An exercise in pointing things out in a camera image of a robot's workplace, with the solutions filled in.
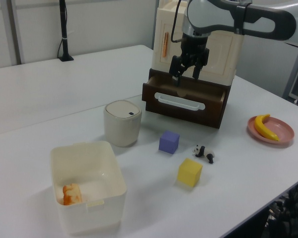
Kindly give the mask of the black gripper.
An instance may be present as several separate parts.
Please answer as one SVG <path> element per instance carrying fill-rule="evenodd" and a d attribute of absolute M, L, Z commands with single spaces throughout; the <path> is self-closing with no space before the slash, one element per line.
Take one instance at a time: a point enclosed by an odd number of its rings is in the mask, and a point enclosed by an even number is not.
<path fill-rule="evenodd" d="M 183 65 L 183 61 L 195 62 L 192 77 L 196 80 L 199 78 L 202 68 L 208 63 L 209 49 L 206 46 L 207 41 L 208 36 L 182 34 L 181 55 L 172 57 L 169 69 L 169 74 L 171 74 L 175 86 L 178 87 L 180 85 L 180 78 L 187 70 L 187 67 Z"/>

